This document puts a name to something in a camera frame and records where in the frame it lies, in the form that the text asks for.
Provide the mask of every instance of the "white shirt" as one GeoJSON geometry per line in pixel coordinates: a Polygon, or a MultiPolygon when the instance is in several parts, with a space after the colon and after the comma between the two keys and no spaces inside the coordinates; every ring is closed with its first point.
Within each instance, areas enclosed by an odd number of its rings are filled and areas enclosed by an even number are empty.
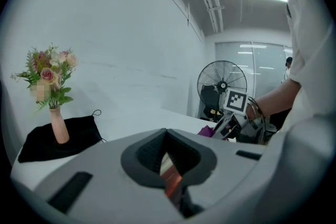
{"type": "Polygon", "coordinates": [[[284,82],[286,79],[289,78],[289,75],[290,75],[290,70],[289,70],[289,68],[286,69],[286,71],[285,71],[285,73],[283,73],[283,75],[284,75],[284,80],[283,80],[283,82],[284,82]]]}
{"type": "Polygon", "coordinates": [[[336,109],[336,30],[324,0],[288,0],[293,61],[289,78],[300,83],[280,131],[336,109]]]}

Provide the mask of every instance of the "fan grille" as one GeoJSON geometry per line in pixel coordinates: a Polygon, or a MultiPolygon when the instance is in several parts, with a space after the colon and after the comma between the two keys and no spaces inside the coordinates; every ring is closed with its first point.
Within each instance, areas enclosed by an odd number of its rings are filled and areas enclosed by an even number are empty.
{"type": "Polygon", "coordinates": [[[227,88],[242,92],[247,91],[247,82],[243,71],[232,62],[212,62],[199,75],[198,95],[202,102],[213,110],[224,110],[227,88]]]}

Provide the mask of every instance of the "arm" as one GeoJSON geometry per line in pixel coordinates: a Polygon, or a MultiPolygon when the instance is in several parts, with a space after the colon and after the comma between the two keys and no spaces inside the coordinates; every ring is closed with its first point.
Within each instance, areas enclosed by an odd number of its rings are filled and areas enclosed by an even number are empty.
{"type": "MultiPolygon", "coordinates": [[[[299,83],[287,79],[278,88],[256,99],[256,102],[265,117],[271,116],[291,108],[300,88],[299,83]]],[[[247,107],[246,114],[249,119],[254,120],[256,118],[250,106],[247,107]]]]}

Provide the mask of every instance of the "person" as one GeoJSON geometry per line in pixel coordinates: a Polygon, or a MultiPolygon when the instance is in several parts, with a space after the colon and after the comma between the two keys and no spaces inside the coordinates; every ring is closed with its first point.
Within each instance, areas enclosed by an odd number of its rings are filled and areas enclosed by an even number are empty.
{"type": "MultiPolygon", "coordinates": [[[[264,116],[291,109],[280,131],[336,109],[336,31],[323,0],[288,0],[286,14],[292,36],[293,64],[289,79],[256,103],[264,116]]],[[[254,109],[247,116],[255,119],[254,109]]]]}
{"type": "Polygon", "coordinates": [[[282,80],[281,83],[283,83],[286,79],[289,78],[289,75],[290,75],[290,65],[292,64],[292,61],[293,61],[292,57],[287,57],[287,59],[286,59],[286,67],[287,67],[287,69],[285,70],[285,73],[283,73],[284,80],[282,80]]]}

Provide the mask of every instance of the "pink vase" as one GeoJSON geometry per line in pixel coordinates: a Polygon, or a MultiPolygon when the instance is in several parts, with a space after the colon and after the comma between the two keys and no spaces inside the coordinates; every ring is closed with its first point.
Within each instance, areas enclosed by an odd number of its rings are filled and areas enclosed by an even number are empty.
{"type": "Polygon", "coordinates": [[[61,115],[61,108],[50,109],[51,125],[54,136],[59,144],[69,141],[69,133],[61,115]]]}

